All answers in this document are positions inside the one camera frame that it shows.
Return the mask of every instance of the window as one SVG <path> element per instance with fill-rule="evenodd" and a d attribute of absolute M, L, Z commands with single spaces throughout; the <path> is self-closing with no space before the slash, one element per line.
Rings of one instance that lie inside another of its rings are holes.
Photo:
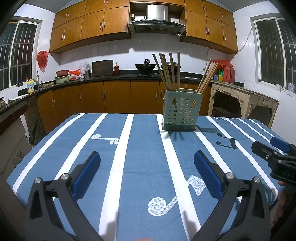
<path fill-rule="evenodd" d="M 0 91 L 32 77 L 32 54 L 37 25 L 9 23 L 0 36 Z"/>
<path fill-rule="evenodd" d="M 256 20 L 259 81 L 295 91 L 296 37 L 283 18 Z"/>

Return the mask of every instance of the black music note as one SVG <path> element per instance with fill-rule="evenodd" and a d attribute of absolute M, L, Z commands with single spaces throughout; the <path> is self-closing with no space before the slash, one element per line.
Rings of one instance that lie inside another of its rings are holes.
<path fill-rule="evenodd" d="M 226 138 L 226 139 L 230 139 L 230 144 L 231 146 L 224 146 L 221 144 L 220 141 L 217 141 L 216 144 L 219 146 L 224 146 L 224 147 L 228 147 L 228 148 L 233 148 L 233 149 L 237 149 L 236 144 L 235 144 L 235 139 L 234 138 L 228 138 L 228 137 L 223 137 L 221 133 L 217 133 L 218 136 L 222 137 L 222 138 Z"/>

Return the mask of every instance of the red plastic bag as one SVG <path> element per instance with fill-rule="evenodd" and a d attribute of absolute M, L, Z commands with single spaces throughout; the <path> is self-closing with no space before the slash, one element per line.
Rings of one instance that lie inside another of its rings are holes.
<path fill-rule="evenodd" d="M 70 70 L 69 71 L 69 74 L 70 75 L 74 74 L 74 75 L 77 75 L 78 76 L 78 75 L 80 75 L 80 69 L 78 69 L 78 70 Z"/>
<path fill-rule="evenodd" d="M 224 60 L 219 60 L 219 59 L 215 59 L 213 60 L 214 63 L 219 63 L 219 67 L 218 69 L 223 69 L 226 67 L 226 65 L 228 65 L 229 68 L 231 68 L 233 65 L 232 63 L 230 63 L 228 60 L 224 59 Z"/>
<path fill-rule="evenodd" d="M 41 50 L 38 54 L 37 54 L 37 62 L 39 65 L 40 70 L 44 73 L 45 72 L 45 67 L 47 65 L 47 57 L 49 55 L 49 52 Z"/>

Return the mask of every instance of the range hood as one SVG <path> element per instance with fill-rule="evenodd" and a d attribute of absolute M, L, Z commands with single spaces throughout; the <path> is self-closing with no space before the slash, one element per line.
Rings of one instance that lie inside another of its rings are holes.
<path fill-rule="evenodd" d="M 147 5 L 146 19 L 133 21 L 128 25 L 132 33 L 182 34 L 185 26 L 168 20 L 168 7 Z"/>

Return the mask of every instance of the plastic utensil holder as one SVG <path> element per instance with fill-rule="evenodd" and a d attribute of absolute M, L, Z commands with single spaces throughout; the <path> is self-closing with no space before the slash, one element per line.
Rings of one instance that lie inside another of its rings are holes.
<path fill-rule="evenodd" d="M 196 90 L 165 91 L 162 128 L 166 131 L 194 131 L 203 94 Z"/>

